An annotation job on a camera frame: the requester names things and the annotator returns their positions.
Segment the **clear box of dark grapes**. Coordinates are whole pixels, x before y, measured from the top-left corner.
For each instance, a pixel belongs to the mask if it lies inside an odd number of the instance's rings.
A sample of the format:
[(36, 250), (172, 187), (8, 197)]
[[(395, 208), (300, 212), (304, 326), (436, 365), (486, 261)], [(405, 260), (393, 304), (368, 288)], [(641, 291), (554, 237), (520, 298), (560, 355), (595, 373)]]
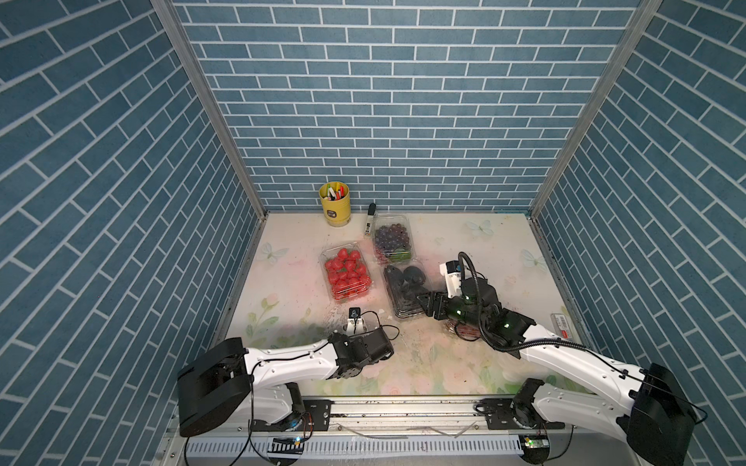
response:
[(407, 262), (415, 256), (409, 221), (404, 215), (377, 217), (372, 240), (376, 259), (381, 265)]

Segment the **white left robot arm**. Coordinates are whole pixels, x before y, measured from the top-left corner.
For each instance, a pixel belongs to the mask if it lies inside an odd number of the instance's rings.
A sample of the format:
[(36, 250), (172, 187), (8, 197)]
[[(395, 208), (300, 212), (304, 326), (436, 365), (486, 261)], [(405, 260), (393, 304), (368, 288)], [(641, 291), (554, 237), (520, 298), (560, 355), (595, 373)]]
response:
[(293, 429), (305, 413), (300, 382), (353, 378), (393, 355), (381, 328), (352, 336), (334, 332), (307, 346), (272, 350), (226, 339), (178, 374), (180, 435), (204, 434), (232, 417)]

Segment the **clear box of strawberries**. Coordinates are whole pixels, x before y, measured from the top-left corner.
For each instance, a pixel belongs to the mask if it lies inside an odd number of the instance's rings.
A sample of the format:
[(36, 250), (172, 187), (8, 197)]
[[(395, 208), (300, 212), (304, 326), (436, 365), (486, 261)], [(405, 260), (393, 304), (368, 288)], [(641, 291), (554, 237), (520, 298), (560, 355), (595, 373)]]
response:
[(370, 268), (357, 242), (324, 250), (320, 263), (324, 283), (334, 303), (342, 304), (361, 298), (373, 288)]

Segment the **metal base rail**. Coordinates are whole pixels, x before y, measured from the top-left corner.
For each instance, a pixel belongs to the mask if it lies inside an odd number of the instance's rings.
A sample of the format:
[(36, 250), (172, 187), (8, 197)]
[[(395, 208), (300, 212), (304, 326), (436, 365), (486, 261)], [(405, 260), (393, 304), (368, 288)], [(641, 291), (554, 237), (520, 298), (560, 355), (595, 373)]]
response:
[(624, 440), (618, 423), (625, 414), (598, 395), (565, 391), (549, 384), (514, 397), (308, 397), (302, 404), (318, 431), (357, 429), (368, 435), (392, 435), (413, 429), (559, 429), (574, 425)]

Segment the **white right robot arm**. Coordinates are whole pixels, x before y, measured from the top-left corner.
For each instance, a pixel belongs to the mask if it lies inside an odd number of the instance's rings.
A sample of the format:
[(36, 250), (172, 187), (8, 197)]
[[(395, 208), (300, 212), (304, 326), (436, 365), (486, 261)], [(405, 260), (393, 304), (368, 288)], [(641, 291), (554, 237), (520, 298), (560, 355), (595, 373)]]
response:
[(503, 307), (482, 278), (447, 292), (420, 293), (417, 299), (428, 316), (475, 327), (493, 350), (544, 366), (584, 388), (571, 394), (527, 380), (512, 405), (521, 425), (572, 424), (627, 443), (652, 465), (684, 463), (698, 409), (666, 367), (641, 368), (567, 340)]

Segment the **clear box of avocados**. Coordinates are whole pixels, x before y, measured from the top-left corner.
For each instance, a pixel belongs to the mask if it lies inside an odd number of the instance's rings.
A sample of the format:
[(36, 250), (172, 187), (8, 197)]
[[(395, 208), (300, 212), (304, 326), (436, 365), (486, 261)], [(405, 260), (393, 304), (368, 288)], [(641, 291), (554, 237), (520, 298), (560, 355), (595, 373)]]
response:
[(413, 318), (425, 312), (418, 297), (429, 294), (432, 287), (420, 260), (411, 259), (386, 265), (383, 278), (397, 318)]

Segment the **small red white packet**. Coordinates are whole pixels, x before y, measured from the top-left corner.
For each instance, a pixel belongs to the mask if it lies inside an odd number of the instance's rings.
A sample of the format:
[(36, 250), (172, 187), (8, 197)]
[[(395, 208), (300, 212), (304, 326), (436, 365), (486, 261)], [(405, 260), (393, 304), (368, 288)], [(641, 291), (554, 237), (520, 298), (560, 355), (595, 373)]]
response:
[(564, 314), (552, 314), (552, 320), (556, 333), (565, 340), (573, 340), (572, 326), (568, 317)]

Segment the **yellow pen cup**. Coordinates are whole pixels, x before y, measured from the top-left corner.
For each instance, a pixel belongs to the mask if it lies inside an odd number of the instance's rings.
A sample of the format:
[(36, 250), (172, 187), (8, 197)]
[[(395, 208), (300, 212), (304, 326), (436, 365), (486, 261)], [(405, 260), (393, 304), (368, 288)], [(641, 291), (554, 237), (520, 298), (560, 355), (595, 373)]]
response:
[(326, 183), (319, 189), (324, 218), (334, 227), (345, 226), (351, 219), (349, 188), (342, 182)]

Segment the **black capped marker pen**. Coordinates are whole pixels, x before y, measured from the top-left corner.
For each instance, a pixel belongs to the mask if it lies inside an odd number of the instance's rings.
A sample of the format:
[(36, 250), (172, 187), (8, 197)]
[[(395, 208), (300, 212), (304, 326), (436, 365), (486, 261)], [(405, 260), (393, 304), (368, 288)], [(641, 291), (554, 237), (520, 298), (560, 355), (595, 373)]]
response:
[(367, 216), (364, 226), (363, 234), (365, 237), (370, 237), (373, 230), (373, 223), (375, 221), (377, 211), (377, 205), (375, 203), (370, 203), (367, 209)]

